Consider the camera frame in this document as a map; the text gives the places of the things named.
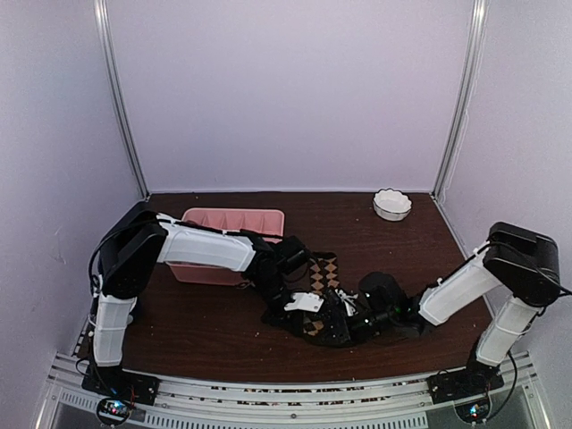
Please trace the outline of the brown checkered sock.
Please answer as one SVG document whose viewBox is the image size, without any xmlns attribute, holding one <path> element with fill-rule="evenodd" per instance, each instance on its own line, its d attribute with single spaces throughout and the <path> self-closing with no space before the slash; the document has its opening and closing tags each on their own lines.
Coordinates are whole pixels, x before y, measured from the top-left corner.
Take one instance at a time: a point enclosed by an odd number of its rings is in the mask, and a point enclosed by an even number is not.
<svg viewBox="0 0 572 429">
<path fill-rule="evenodd" d="M 326 290 L 334 290 L 340 286 L 337 263 L 337 255 L 333 252 L 315 253 L 308 272 L 311 292 L 322 297 Z M 327 316 L 305 312 L 302 322 L 303 337 L 311 344 L 332 347 L 333 343 L 329 338 L 331 328 L 327 323 Z"/>
</svg>

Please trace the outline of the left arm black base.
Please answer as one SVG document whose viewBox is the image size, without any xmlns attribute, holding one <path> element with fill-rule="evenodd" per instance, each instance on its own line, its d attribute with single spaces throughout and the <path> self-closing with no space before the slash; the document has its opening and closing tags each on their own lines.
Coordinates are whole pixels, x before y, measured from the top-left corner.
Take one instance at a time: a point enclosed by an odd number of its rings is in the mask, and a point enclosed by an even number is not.
<svg viewBox="0 0 572 429">
<path fill-rule="evenodd" d="M 151 375 L 125 371 L 121 366 L 102 367 L 90 363 L 81 387 L 106 397 L 152 406 L 159 384 L 159 379 Z"/>
</svg>

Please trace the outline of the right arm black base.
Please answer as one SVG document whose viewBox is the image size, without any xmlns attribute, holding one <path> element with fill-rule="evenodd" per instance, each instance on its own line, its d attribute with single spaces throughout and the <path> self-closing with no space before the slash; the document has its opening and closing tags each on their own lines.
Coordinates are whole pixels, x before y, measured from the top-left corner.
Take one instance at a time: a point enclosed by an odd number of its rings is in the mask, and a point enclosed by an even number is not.
<svg viewBox="0 0 572 429">
<path fill-rule="evenodd" d="M 468 369 L 439 372 L 426 379 L 433 404 L 485 396 L 504 386 L 500 374 L 471 372 Z"/>
</svg>

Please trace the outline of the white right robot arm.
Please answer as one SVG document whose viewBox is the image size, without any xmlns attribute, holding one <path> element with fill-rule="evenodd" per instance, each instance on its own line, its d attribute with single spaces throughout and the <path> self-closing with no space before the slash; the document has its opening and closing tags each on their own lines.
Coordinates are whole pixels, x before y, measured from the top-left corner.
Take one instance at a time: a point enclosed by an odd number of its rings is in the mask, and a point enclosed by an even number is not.
<svg viewBox="0 0 572 429">
<path fill-rule="evenodd" d="M 462 265 L 412 297 L 382 272 L 360 282 L 364 308 L 344 290 L 329 293 L 322 306 L 325 343 L 354 345 L 391 328 L 420 337 L 497 287 L 511 295 L 476 341 L 474 362 L 458 375 L 458 387 L 474 395 L 492 380 L 492 367 L 501 363 L 534 318 L 562 294 L 558 245 L 546 235 L 497 222 Z"/>
</svg>

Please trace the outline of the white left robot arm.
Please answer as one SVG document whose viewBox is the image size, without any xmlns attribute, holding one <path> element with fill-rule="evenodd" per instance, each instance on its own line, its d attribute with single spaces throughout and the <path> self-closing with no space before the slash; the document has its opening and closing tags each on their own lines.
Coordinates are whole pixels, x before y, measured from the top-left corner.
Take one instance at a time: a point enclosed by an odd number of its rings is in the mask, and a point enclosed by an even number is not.
<svg viewBox="0 0 572 429">
<path fill-rule="evenodd" d="M 273 209 L 194 208 L 177 219 L 133 207 L 101 239 L 88 263 L 96 301 L 95 384 L 110 397 L 128 390 L 128 376 L 117 368 L 124 335 L 157 265 L 170 266 L 180 282 L 227 285 L 231 276 L 240 276 L 259 290 L 278 319 L 324 309 L 316 293 L 292 292 L 286 285 L 309 256 L 295 238 L 283 237 L 284 222 L 284 213 Z"/>
</svg>

